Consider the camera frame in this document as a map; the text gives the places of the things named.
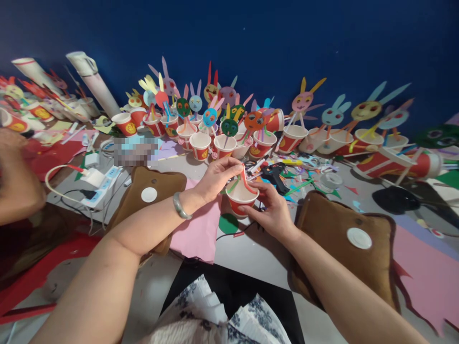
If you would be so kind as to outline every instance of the dark blue wall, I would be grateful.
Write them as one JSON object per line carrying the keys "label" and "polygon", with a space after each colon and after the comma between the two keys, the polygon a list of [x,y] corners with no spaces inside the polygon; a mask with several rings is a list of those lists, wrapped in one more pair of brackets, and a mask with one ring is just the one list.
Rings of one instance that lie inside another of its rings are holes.
{"label": "dark blue wall", "polygon": [[122,106],[124,92],[151,74],[148,63],[162,70],[162,55],[180,91],[200,78],[205,85],[212,60],[223,86],[238,75],[241,98],[275,96],[287,113],[303,76],[307,89],[328,78],[314,101],[327,105],[342,93],[356,105],[384,80],[382,95],[413,82],[392,101],[416,97],[400,128],[411,136],[459,110],[458,14],[454,0],[8,1],[0,73],[21,76],[10,61],[34,57],[73,88],[62,64],[83,50]]}

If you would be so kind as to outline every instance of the silver bracelet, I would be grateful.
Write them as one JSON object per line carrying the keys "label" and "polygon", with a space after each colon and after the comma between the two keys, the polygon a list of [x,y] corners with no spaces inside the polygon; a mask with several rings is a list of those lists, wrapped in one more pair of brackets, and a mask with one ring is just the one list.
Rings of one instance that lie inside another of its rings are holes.
{"label": "silver bracelet", "polygon": [[174,202],[174,208],[181,218],[185,220],[190,220],[193,217],[193,215],[188,215],[187,213],[185,213],[185,211],[183,210],[182,204],[180,203],[179,195],[180,195],[180,192],[176,192],[174,196],[172,197],[172,201]]}

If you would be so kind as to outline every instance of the pink paper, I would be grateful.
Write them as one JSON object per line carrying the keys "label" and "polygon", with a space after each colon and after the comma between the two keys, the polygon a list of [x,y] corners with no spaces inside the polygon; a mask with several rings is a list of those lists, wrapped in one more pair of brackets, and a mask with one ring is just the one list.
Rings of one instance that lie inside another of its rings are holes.
{"label": "pink paper", "polygon": [[[198,182],[198,180],[188,179],[185,189],[193,188]],[[191,221],[185,221],[177,227],[172,236],[170,248],[182,253],[185,257],[198,257],[213,264],[220,221],[220,204],[221,195],[195,212]]]}
{"label": "pink paper", "polygon": [[444,320],[459,328],[459,262],[400,226],[393,258],[409,295],[408,307],[427,320],[440,337],[444,337]]}

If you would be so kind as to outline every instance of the hand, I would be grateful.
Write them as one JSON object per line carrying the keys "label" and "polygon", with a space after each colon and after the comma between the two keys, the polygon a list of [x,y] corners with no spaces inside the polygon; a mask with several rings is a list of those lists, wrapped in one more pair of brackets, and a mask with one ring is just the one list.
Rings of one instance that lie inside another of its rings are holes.
{"label": "hand", "polygon": [[27,139],[16,131],[0,128],[0,149],[20,150],[27,145]]}
{"label": "hand", "polygon": [[216,160],[209,165],[194,190],[207,204],[216,199],[228,179],[240,174],[243,170],[244,165],[235,158],[225,157]]}
{"label": "hand", "polygon": [[258,199],[265,205],[266,211],[259,212],[246,205],[240,206],[239,210],[257,221],[269,234],[280,242],[283,242],[298,231],[290,217],[287,201],[277,193],[274,186],[268,183],[251,181],[248,181],[248,184],[260,190]]}

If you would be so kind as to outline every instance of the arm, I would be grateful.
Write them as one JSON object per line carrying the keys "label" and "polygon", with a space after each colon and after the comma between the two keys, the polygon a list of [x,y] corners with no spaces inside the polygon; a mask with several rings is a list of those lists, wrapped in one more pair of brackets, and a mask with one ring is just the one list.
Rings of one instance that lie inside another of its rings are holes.
{"label": "arm", "polygon": [[267,211],[241,207],[295,257],[339,332],[349,343],[427,343],[378,295],[292,222],[285,199],[270,184],[260,189]]}
{"label": "arm", "polygon": [[40,181],[22,158],[21,148],[26,144],[20,134],[0,129],[0,226],[33,215],[46,202]]}
{"label": "arm", "polygon": [[[185,212],[192,214],[214,200],[226,181],[241,171],[242,165],[234,158],[211,163],[196,187],[180,194]],[[143,208],[116,226],[89,255],[31,343],[119,341],[141,256],[183,221],[169,197]]]}

